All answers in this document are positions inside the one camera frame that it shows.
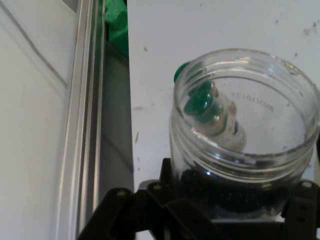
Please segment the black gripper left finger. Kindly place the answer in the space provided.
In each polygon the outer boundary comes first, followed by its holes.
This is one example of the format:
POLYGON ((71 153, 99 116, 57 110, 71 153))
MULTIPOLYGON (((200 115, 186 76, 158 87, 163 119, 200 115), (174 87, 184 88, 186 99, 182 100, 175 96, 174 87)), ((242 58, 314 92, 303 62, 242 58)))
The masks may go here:
POLYGON ((170 188, 171 160, 164 158, 159 180, 136 192, 110 189, 78 236, 79 240, 133 240, 150 231, 156 240, 223 240, 223 232, 170 188))

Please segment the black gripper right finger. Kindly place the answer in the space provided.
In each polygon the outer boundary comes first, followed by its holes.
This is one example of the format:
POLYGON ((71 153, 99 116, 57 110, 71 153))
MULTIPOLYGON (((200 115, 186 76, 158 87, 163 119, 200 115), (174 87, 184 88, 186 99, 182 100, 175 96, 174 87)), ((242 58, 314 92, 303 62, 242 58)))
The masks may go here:
POLYGON ((282 240, 316 240, 320 227, 320 186, 303 179, 296 184, 284 212, 282 240))

